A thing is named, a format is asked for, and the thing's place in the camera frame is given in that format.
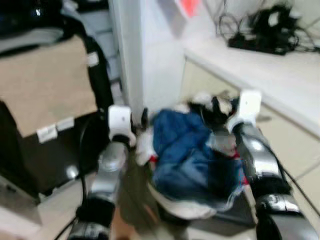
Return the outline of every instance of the black wire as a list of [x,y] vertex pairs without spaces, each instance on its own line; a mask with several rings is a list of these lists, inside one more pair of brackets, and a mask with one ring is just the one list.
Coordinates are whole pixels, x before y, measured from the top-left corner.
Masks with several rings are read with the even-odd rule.
[[320,17],[316,18],[315,20],[313,20],[311,23],[309,23],[304,29],[309,29],[312,26],[314,26],[316,23],[320,22]]
[[302,28],[302,27],[299,27],[299,26],[298,26],[295,30],[298,30],[298,31],[303,32],[303,33],[305,34],[305,36],[307,37],[307,39],[308,39],[308,43],[311,44],[312,47],[303,46],[303,45],[302,45],[303,41],[301,41],[301,40],[302,40],[301,37],[299,37],[298,34],[297,34],[296,31],[295,31],[294,36],[295,36],[296,38],[298,38],[299,41],[298,41],[298,44],[297,44],[297,46],[295,47],[294,50],[295,50],[296,52],[302,52],[302,53],[312,53],[312,52],[316,52],[316,51],[317,51],[317,46],[316,46],[313,38],[311,37],[311,35],[307,32],[307,30],[304,29],[304,28]]
[[[88,126],[92,119],[94,119],[98,114],[94,113],[89,117],[89,119],[85,122],[84,126],[82,127],[80,139],[79,139],[79,161],[78,161],[78,168],[79,168],[79,178],[81,181],[81,187],[82,187],[82,205],[87,201],[87,185],[86,185],[86,178],[85,173],[83,169],[83,140],[85,133],[88,129]],[[77,217],[75,216],[60,232],[59,234],[54,238],[54,240],[58,240],[62,234],[76,221]]]
[[61,236],[62,236],[62,234],[64,234],[64,232],[68,229],[68,228],[70,228],[71,227],[71,225],[73,225],[74,224],[74,222],[76,221],[76,217],[74,217],[74,218],[72,218],[71,220],[70,220],[70,222],[68,222],[68,224],[59,232],[59,234],[54,238],[54,240],[58,240]]
[[[220,35],[223,37],[223,39],[228,42],[228,39],[226,38],[226,34],[222,31],[222,24],[223,24],[223,19],[224,18],[230,18],[232,19],[232,21],[235,23],[236,25],[236,30],[234,31],[234,33],[237,33],[240,31],[240,24],[239,22],[237,21],[237,19],[230,13],[223,13],[220,17],[219,17],[219,22],[218,22],[218,28],[219,28],[219,32],[220,32]],[[224,23],[230,30],[232,30],[230,24],[228,22],[225,22]]]
[[88,129],[88,126],[92,119],[96,117],[96,113],[91,115],[89,119],[85,122],[81,134],[80,134],[80,139],[79,139],[79,161],[78,161],[78,168],[79,168],[79,178],[81,181],[81,186],[82,186],[82,205],[87,201],[87,184],[86,184],[86,179],[85,179],[85,173],[84,173],[84,168],[83,168],[83,141],[84,141],[84,136],[85,133]]
[[313,204],[313,202],[310,200],[310,198],[306,195],[306,193],[303,191],[303,189],[301,188],[301,186],[297,183],[297,181],[295,180],[295,178],[289,173],[289,171],[287,169],[284,168],[284,166],[282,165],[282,163],[280,162],[280,160],[277,158],[276,154],[274,153],[274,151],[272,151],[271,147],[268,146],[266,143],[264,143],[263,141],[261,141],[261,139],[252,136],[252,135],[247,135],[247,134],[243,134],[242,136],[245,137],[249,137],[252,138],[256,141],[258,141],[259,143],[261,143],[275,158],[276,162],[279,165],[280,171],[284,172],[290,179],[291,181],[294,183],[294,185],[298,188],[298,190],[300,191],[300,193],[302,194],[302,196],[304,197],[304,199],[308,202],[308,204],[311,206],[311,208],[316,212],[316,214],[318,215],[318,217],[320,217],[320,212],[319,210],[316,208],[316,206]]

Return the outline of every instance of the blue cloth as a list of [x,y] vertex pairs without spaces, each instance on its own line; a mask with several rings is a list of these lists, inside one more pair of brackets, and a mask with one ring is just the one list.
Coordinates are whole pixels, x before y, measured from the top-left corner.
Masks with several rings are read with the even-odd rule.
[[207,144],[210,134],[196,113],[159,112],[153,120],[158,162],[152,180],[167,198],[226,211],[243,189],[242,162],[214,152]]

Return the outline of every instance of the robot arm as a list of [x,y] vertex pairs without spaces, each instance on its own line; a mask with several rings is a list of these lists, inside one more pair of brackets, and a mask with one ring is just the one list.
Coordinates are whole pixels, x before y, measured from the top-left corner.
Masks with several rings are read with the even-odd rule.
[[256,91],[243,92],[239,103],[242,108],[228,123],[256,201],[257,239],[318,240],[318,234],[292,196],[281,163],[256,128],[260,104],[261,96]]
[[127,169],[131,132],[131,111],[124,106],[109,108],[111,142],[100,154],[98,171],[86,201],[77,209],[68,240],[109,240],[110,226],[122,176]]

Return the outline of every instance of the white cloth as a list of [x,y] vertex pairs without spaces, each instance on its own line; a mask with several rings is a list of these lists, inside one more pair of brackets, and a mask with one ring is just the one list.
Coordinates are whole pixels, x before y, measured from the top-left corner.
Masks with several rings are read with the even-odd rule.
[[135,161],[139,166],[145,165],[151,157],[157,157],[153,147],[154,129],[149,127],[137,139]]
[[170,214],[185,220],[208,219],[217,213],[213,208],[193,201],[172,201],[148,183],[151,195]]

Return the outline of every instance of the white cabinet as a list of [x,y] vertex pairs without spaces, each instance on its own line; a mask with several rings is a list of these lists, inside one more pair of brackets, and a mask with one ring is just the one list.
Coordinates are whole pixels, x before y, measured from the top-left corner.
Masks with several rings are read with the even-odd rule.
[[[186,61],[180,100],[186,100],[199,92],[216,95],[223,91],[228,91],[230,96],[237,96],[240,89],[195,63]],[[271,119],[258,122],[257,125],[284,167],[294,177],[299,177],[320,161],[320,141],[270,107],[263,105],[261,116]]]

